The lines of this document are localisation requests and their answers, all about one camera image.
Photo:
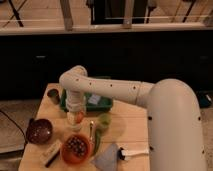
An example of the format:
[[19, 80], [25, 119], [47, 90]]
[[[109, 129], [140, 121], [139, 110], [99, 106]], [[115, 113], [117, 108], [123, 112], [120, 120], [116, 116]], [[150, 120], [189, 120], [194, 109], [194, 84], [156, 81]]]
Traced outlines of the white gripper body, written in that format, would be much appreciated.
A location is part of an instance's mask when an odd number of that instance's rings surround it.
[[70, 124], [77, 124], [75, 122], [75, 116], [82, 112], [85, 115], [85, 105], [83, 103], [71, 103], [70, 101], [66, 101], [67, 119]]

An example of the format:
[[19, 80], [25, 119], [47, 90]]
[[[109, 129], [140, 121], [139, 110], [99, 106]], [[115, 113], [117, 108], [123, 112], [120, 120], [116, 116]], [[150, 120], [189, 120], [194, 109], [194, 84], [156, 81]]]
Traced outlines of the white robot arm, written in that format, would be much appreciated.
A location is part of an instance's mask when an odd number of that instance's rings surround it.
[[67, 92], [70, 111], [85, 104], [86, 92], [145, 108], [150, 171], [207, 171], [200, 107], [185, 82], [99, 79], [77, 65], [59, 77], [59, 84]]

